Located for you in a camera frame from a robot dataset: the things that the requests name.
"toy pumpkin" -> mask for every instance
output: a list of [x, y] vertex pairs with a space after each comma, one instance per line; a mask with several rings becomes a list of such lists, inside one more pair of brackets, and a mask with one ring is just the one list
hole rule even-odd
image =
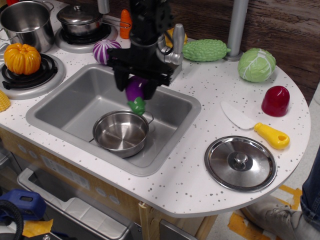
[[3, 59], [6, 67], [18, 75], [33, 74], [41, 65], [40, 53], [28, 44], [10, 44], [4, 52]]

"sink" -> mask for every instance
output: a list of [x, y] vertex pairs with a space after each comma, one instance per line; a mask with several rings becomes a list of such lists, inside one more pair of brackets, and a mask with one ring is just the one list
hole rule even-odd
[[[108, 66], [89, 64], [30, 108], [26, 120], [133, 175], [148, 176], [168, 158], [201, 111], [201, 105], [192, 96], [159, 86], [145, 105], [154, 117], [145, 146], [127, 158], [101, 148], [93, 137], [95, 122], [115, 110], [130, 110], [125, 91], [117, 89]], [[152, 119], [147, 112], [143, 116], [148, 122]]]

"speckled white countertop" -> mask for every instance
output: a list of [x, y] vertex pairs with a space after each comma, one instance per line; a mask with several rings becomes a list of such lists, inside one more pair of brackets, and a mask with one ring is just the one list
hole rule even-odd
[[[51, 24], [56, 32], [61, 26], [56, 14], [65, 4], [49, 2], [54, 4]], [[118, 36], [117, 41], [123, 48], [129, 47], [128, 40]], [[83, 66], [96, 63], [92, 53], [69, 53], [56, 45], [47, 54], [56, 56], [64, 63], [65, 80]], [[267, 81], [252, 83], [239, 77], [237, 66], [238, 62], [223, 59], [202, 63], [184, 60], [182, 72], [169, 88], [198, 99], [201, 112], [161, 168], [149, 176], [132, 175], [28, 124], [26, 112], [45, 95], [27, 100], [11, 100], [11, 106], [0, 112], [0, 127], [170, 216], [199, 217], [229, 212], [256, 201], [280, 186], [300, 162], [311, 130], [306, 100], [286, 73], [276, 67]], [[266, 91], [278, 85], [286, 87], [290, 93], [289, 111], [284, 117], [271, 117], [261, 110], [261, 103]], [[253, 130], [236, 127], [224, 115], [220, 101], [227, 101], [257, 122], [287, 133], [290, 136], [289, 147], [276, 150]], [[219, 138], [232, 135], [259, 141], [272, 152], [277, 163], [277, 175], [271, 185], [262, 191], [246, 193], [229, 190], [219, 185], [207, 172], [204, 157], [208, 146]]]

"stovetop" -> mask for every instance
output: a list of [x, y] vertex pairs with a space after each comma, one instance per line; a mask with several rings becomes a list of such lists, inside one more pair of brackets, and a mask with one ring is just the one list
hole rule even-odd
[[[4, 76], [0, 74], [0, 90], [3, 91], [11, 100], [26, 100], [47, 94], [51, 90], [59, 86], [59, 84], [64, 80], [66, 76], [66, 68], [59, 58], [50, 54], [46, 55], [53, 59], [54, 64], [57, 67], [57, 72], [53, 75], [52, 78], [34, 87], [6, 89], [2, 84], [2, 82], [6, 80]], [[4, 63], [0, 65], [0, 69], [3, 69], [4, 66]]]
[[112, 25], [110, 25], [110, 34], [89, 44], [69, 44], [64, 37], [62, 36], [62, 28], [59, 28], [59, 30], [55, 34], [55, 44], [62, 50], [73, 53], [73, 54], [88, 54], [92, 53], [95, 43], [102, 40], [102, 39], [111, 39], [115, 40], [118, 36], [118, 31], [116, 28]]

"person's leg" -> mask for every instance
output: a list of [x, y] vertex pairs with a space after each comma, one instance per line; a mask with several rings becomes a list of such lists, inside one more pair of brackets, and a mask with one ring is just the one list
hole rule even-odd
[[320, 231], [320, 148], [310, 175], [302, 186], [300, 201], [304, 219]]
[[241, 210], [251, 222], [282, 240], [320, 239], [320, 149], [302, 186], [301, 209], [292, 210], [267, 196]]

